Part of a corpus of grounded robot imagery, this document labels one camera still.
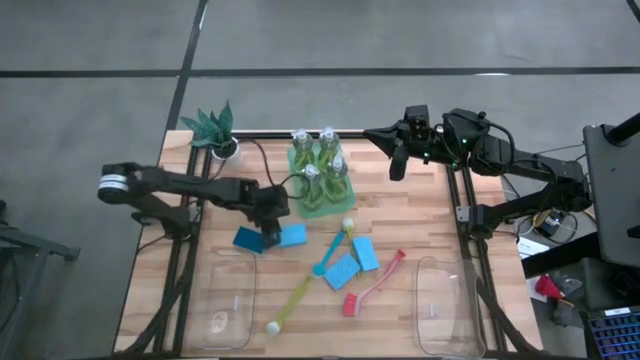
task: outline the keyboard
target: keyboard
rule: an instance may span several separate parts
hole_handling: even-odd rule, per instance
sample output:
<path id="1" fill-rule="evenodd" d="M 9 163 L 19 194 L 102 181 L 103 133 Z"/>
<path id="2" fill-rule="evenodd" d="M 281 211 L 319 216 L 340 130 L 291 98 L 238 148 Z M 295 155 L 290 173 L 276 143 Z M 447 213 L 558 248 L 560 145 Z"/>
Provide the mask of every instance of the keyboard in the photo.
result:
<path id="1" fill-rule="evenodd" d="M 640 359 L 640 308 L 593 312 L 583 321 L 602 359 Z"/>

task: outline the green tray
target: green tray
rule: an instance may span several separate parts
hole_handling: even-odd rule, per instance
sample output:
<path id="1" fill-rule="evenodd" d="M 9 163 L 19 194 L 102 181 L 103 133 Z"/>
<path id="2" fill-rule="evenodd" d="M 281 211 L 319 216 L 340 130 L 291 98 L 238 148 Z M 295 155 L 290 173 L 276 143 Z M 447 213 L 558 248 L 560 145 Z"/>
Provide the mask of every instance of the green tray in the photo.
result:
<path id="1" fill-rule="evenodd" d="M 316 155 L 315 158 L 317 159 L 318 154 L 320 153 L 320 144 L 318 144 L 317 142 L 314 143 L 311 149 L 313 150 L 313 153 Z M 340 147 L 339 144 L 338 144 L 338 150 L 342 151 L 342 148 Z M 287 157 L 289 158 L 290 174 L 293 174 L 295 172 L 294 162 L 293 162 L 295 154 L 296 154 L 296 151 L 293 148 L 293 146 L 290 147 L 289 150 L 287 150 Z M 347 198 L 343 202 L 339 204 L 334 204 L 325 197 L 325 202 L 322 204 L 320 209 L 315 211 L 309 211 L 304 206 L 304 204 L 302 204 L 300 200 L 295 200 L 296 207 L 298 208 L 298 214 L 304 219 L 310 219 L 310 218 L 316 218 L 316 217 L 321 217 L 326 215 L 340 214 L 340 213 L 344 213 L 351 210 L 351 208 L 353 208 L 353 206 L 356 204 L 356 196 L 353 192 L 353 186 L 351 186 L 351 179 L 349 178 L 349 174 L 347 174 L 345 179 L 347 180 Z M 293 178 L 291 181 L 293 182 L 294 195 L 300 196 L 302 192 L 306 189 L 305 183 L 298 178 Z"/>

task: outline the red brush bristles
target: red brush bristles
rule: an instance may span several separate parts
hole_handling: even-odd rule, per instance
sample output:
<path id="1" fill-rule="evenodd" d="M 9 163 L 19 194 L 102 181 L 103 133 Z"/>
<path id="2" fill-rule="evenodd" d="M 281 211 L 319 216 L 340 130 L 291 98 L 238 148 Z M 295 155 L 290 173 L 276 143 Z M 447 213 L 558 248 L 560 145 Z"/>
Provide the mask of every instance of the red brush bristles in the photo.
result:
<path id="1" fill-rule="evenodd" d="M 342 315 L 355 316 L 356 315 L 356 301 L 358 296 L 352 293 L 348 293 L 344 299 L 344 305 L 342 306 Z"/>

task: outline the green brush handle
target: green brush handle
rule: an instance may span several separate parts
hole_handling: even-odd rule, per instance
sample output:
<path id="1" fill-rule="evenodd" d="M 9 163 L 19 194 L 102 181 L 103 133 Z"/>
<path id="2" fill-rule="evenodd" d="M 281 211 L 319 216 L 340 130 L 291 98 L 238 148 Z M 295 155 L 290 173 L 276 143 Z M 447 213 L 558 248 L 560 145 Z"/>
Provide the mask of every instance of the green brush handle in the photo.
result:
<path id="1" fill-rule="evenodd" d="M 313 277 L 311 275 L 307 275 L 307 277 L 304 278 L 302 283 L 300 283 L 300 285 L 298 285 L 298 287 L 295 289 L 293 294 L 291 294 L 291 297 L 289 298 L 289 302 L 284 307 L 284 309 L 280 311 L 280 314 L 278 314 L 278 317 L 276 318 L 276 322 L 278 323 L 278 325 L 280 325 L 280 327 L 282 327 L 284 321 L 287 319 L 287 317 L 291 313 L 291 310 L 293 310 L 293 307 L 296 306 L 298 301 L 300 301 L 300 299 L 302 299 L 304 294 L 307 292 L 307 289 L 309 288 L 309 285 L 311 284 L 312 279 Z"/>

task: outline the blue cube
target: blue cube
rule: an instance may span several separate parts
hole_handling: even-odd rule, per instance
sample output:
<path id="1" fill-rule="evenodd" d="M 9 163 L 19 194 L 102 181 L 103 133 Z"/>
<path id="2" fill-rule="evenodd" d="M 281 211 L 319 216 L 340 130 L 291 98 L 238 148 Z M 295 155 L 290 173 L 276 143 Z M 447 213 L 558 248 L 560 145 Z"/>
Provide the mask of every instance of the blue cube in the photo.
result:
<path id="1" fill-rule="evenodd" d="M 289 225 L 282 228 L 279 247 L 302 245 L 307 243 L 307 226 L 305 224 Z"/>
<path id="2" fill-rule="evenodd" d="M 362 271 L 375 270 L 380 267 L 371 239 L 355 238 L 353 239 L 353 248 L 360 262 L 360 266 L 362 266 Z"/>
<path id="3" fill-rule="evenodd" d="M 233 239 L 233 245 L 258 254 L 262 254 L 264 252 L 262 234 L 242 226 L 238 229 L 236 237 Z"/>
<path id="4" fill-rule="evenodd" d="M 356 276 L 358 271 L 360 271 L 360 265 L 351 254 L 347 253 L 327 269 L 324 278 L 333 290 L 340 290 L 344 284 Z"/>

